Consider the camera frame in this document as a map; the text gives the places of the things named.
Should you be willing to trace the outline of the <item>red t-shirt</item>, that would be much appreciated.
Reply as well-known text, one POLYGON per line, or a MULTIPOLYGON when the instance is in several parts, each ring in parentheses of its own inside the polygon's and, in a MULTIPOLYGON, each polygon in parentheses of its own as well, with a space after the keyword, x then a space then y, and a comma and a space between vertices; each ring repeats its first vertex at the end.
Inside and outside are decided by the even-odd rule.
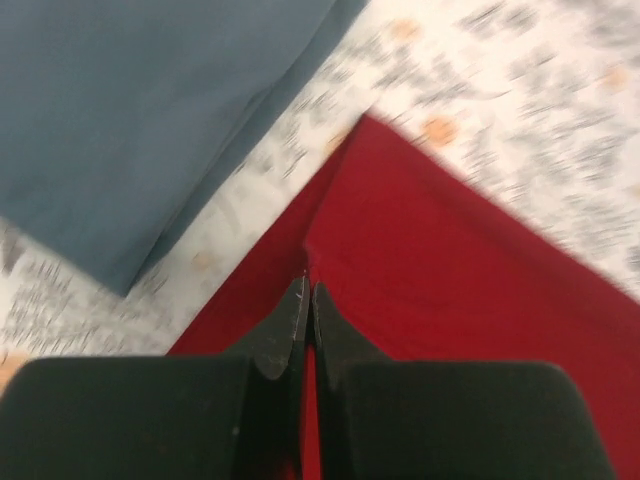
POLYGON ((639 475, 639 306, 362 117, 172 347, 218 353, 291 281, 401 360, 543 360, 578 384, 617 475, 639 475))

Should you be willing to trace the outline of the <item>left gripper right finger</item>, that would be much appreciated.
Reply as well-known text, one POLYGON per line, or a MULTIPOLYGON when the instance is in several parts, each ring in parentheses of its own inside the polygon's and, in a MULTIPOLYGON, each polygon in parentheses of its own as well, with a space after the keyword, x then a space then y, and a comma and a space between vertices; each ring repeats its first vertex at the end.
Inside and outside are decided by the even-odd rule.
POLYGON ((590 411, 557 366, 396 361, 315 288, 327 479, 612 479, 590 411))

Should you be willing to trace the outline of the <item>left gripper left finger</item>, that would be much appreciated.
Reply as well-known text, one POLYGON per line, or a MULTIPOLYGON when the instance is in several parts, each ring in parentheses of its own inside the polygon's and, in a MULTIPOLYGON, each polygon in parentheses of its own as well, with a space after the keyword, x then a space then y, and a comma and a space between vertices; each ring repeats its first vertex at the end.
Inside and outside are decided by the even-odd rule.
POLYGON ((1 397, 5 479, 296 479, 308 282, 224 352, 59 357, 1 397))

